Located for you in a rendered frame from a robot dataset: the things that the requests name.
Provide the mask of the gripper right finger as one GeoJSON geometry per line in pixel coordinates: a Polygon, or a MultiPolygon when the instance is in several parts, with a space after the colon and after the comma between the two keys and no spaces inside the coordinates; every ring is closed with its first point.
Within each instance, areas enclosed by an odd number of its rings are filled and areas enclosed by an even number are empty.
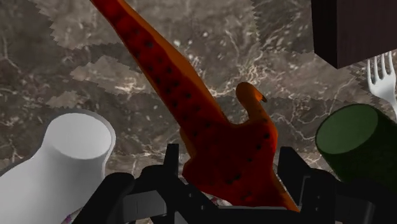
{"type": "Polygon", "coordinates": [[[397,195],[374,181],[341,182],[289,146],[280,148],[277,174],[313,224],[397,224],[397,195]]]}

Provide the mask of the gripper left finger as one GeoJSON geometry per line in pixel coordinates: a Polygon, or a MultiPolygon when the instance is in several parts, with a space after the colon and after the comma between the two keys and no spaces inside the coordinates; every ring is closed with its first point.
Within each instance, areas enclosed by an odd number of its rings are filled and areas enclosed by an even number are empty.
{"type": "Polygon", "coordinates": [[[135,178],[115,172],[104,178],[73,224],[136,224],[150,218],[153,224],[193,224],[182,215],[187,207],[185,184],[178,178],[179,145],[166,148],[162,165],[145,167],[135,178]]]}

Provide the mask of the dark green cylinder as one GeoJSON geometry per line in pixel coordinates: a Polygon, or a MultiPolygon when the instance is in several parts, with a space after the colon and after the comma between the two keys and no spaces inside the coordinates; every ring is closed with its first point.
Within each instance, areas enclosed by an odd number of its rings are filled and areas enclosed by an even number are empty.
{"type": "Polygon", "coordinates": [[[370,179],[397,193],[397,123],[379,109],[351,104],[334,111],[315,143],[341,181],[370,179]]]}

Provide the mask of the orange spotted toy figure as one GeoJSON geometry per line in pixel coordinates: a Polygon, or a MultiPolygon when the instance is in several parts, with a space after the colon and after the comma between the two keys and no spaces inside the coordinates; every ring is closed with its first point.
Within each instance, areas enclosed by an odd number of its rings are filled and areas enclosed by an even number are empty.
{"type": "Polygon", "coordinates": [[[277,128],[265,96],[248,82],[235,89],[247,121],[228,120],[190,62],[125,0],[90,0],[112,25],[178,122],[189,154],[183,177],[235,206],[297,206],[273,170],[277,128]]]}

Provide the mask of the white vase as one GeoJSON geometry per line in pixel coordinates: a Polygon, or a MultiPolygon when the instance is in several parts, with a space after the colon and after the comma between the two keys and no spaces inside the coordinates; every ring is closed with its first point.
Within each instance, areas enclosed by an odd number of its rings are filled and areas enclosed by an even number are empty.
{"type": "Polygon", "coordinates": [[[115,143],[114,128],[97,113],[53,118],[38,150],[0,171],[0,224],[61,224],[96,191],[115,143]]]}

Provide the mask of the white plastic fork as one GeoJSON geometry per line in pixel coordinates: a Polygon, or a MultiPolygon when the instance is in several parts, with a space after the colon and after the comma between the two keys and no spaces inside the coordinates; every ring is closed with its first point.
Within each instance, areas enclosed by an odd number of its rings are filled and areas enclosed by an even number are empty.
{"type": "Polygon", "coordinates": [[[397,98],[395,94],[397,75],[394,70],[392,52],[381,54],[380,63],[382,76],[378,74],[377,57],[373,58],[373,69],[371,69],[371,60],[366,61],[368,88],[374,96],[387,101],[391,105],[397,119],[397,98]]]}

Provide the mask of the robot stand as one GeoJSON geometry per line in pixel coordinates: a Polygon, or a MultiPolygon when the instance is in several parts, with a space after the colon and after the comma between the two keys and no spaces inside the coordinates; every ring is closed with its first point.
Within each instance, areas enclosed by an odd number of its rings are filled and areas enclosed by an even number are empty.
{"type": "Polygon", "coordinates": [[[311,0],[314,53],[340,69],[397,50],[397,0],[311,0]]]}

